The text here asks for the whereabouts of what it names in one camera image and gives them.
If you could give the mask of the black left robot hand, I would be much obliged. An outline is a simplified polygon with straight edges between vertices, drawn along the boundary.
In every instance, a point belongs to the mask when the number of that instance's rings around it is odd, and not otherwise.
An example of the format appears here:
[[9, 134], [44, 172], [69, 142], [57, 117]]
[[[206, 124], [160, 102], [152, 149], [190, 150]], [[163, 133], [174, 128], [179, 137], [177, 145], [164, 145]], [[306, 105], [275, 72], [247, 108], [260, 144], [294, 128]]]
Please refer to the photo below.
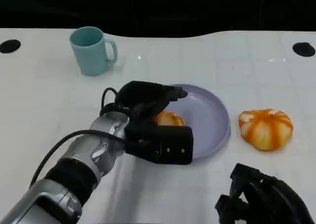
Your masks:
[[127, 110], [131, 120], [151, 121], [171, 102], [187, 96], [178, 86], [131, 81], [117, 93], [114, 104]]

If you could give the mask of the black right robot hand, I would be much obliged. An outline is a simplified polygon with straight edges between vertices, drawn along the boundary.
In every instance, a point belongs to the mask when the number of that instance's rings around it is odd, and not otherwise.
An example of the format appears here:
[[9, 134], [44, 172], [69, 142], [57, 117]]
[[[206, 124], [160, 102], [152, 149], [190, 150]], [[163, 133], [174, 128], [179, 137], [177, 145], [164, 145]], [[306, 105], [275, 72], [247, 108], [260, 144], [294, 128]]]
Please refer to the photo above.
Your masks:
[[314, 220], [301, 197], [284, 181], [258, 169], [236, 164], [229, 195], [220, 195], [215, 209], [219, 223], [312, 224]]

